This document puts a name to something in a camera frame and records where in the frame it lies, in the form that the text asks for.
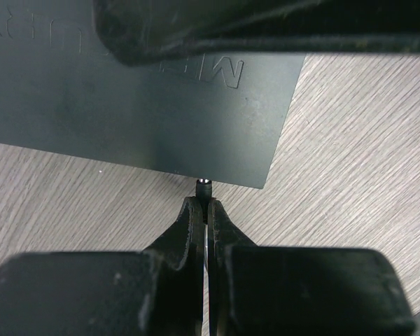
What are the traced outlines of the black network switch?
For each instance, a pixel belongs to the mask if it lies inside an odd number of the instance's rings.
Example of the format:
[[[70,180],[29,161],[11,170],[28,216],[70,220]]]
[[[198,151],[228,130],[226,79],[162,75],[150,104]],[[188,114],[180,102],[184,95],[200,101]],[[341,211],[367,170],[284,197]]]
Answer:
[[[304,55],[128,67],[89,1],[0,1],[0,144],[262,188]]]

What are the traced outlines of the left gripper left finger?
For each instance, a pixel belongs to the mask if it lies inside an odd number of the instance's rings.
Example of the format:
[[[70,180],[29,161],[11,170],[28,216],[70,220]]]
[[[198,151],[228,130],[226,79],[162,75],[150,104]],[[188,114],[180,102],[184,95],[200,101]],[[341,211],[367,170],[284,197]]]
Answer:
[[[0,335],[200,335],[196,197],[141,251],[19,253],[0,265]]]

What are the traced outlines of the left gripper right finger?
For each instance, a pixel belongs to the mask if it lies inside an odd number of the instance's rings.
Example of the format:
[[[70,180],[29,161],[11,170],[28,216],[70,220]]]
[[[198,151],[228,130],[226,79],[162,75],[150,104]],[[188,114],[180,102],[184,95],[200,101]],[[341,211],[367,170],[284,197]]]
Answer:
[[[211,335],[412,335],[398,275],[366,248],[259,246],[208,207]]]

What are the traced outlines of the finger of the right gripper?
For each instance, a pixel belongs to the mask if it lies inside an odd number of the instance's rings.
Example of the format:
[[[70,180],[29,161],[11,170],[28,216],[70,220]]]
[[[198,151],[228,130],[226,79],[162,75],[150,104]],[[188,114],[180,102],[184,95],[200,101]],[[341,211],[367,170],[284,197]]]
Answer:
[[[221,52],[420,53],[420,1],[93,1],[128,66]]]

